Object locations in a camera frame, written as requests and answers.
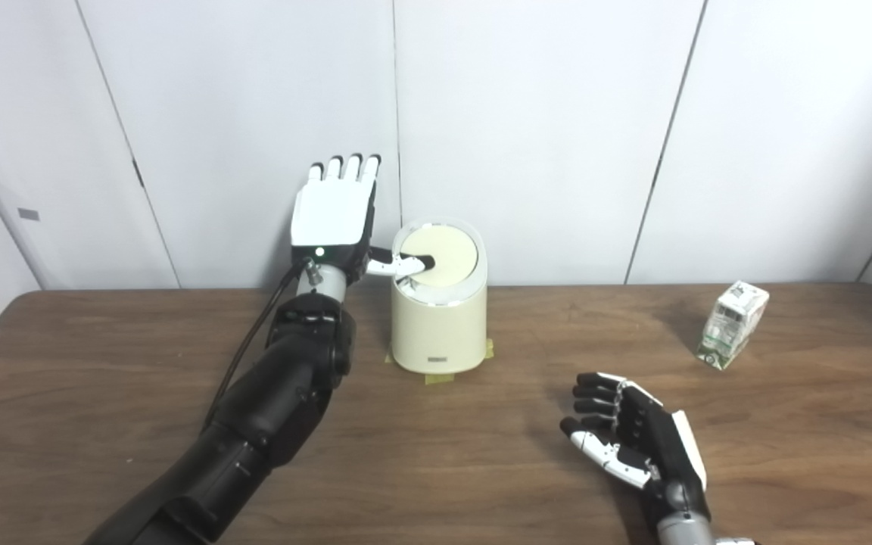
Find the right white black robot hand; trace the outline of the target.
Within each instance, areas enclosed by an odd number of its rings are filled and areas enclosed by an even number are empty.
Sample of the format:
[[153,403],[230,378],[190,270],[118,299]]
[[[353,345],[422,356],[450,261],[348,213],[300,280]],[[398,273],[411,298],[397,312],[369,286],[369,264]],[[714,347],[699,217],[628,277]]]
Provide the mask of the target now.
[[707,472],[687,415],[669,411],[633,380],[604,372],[577,375],[577,412],[559,427],[599,469],[639,493],[645,521],[712,520]]

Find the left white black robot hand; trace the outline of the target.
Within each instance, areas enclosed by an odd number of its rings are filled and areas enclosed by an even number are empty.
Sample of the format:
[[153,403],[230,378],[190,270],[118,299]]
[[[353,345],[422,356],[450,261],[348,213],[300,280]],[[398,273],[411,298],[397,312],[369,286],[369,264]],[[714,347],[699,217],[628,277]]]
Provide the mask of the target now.
[[313,164],[294,200],[291,262],[338,270],[346,286],[364,276],[411,276],[435,268],[431,255],[370,244],[380,155],[359,153]]

